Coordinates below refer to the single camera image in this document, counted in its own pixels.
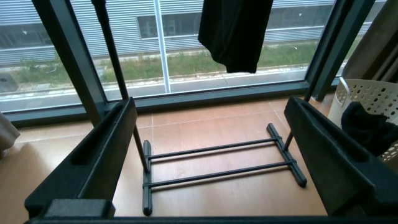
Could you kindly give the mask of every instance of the brown curtain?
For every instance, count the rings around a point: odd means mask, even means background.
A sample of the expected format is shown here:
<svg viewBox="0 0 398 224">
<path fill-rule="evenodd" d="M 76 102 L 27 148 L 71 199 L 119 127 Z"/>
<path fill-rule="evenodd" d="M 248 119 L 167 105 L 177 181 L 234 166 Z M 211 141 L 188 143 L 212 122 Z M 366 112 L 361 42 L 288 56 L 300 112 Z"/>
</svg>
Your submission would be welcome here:
<svg viewBox="0 0 398 224">
<path fill-rule="evenodd" d="M 13 146 L 19 135 L 19 131 L 0 113 L 0 159 L 3 156 L 3 150 Z"/>
<path fill-rule="evenodd" d="M 398 1 L 388 0 L 344 67 L 344 78 L 398 83 Z"/>
</svg>

